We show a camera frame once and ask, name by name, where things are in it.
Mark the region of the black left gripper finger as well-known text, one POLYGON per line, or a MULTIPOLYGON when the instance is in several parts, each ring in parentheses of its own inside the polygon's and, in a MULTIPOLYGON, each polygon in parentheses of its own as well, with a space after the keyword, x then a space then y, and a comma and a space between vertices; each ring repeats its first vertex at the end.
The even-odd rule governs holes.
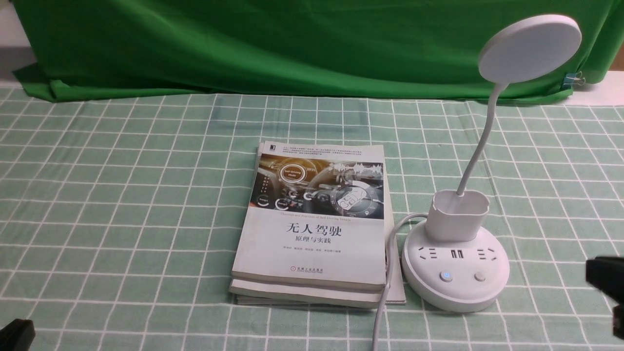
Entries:
POLYGON ((29 351, 36 337, 34 322, 16 318, 0 331, 1 351, 29 351))

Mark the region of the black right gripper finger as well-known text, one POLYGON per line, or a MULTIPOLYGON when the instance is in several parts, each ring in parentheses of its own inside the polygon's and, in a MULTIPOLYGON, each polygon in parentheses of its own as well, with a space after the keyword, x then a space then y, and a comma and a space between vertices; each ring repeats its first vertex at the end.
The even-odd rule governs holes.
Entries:
POLYGON ((624 258, 595 257, 585 262, 585 281, 616 302, 612 312, 612 331, 624 339, 624 258))

